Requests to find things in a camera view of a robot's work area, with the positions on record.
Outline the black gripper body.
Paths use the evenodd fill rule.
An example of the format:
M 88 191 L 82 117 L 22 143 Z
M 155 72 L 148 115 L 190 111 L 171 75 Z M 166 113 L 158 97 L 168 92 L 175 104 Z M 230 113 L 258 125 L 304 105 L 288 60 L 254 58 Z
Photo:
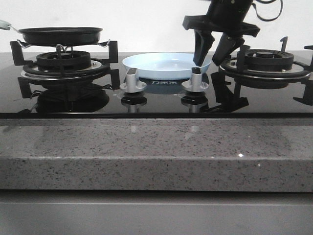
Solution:
M 251 5 L 251 0 L 212 0 L 205 15 L 185 16 L 182 25 L 186 30 L 222 32 L 230 37 L 256 37 L 259 27 L 244 23 Z

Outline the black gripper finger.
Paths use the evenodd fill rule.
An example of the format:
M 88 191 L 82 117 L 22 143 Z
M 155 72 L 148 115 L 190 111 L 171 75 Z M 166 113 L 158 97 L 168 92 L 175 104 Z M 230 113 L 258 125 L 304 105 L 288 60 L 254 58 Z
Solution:
M 215 41 L 211 31 L 194 29 L 195 34 L 195 50 L 194 63 L 197 66 L 202 66 L 208 51 L 211 49 Z
M 212 61 L 219 66 L 235 49 L 239 48 L 245 40 L 243 36 L 231 37 L 226 33 L 222 34 L 217 49 L 212 57 Z

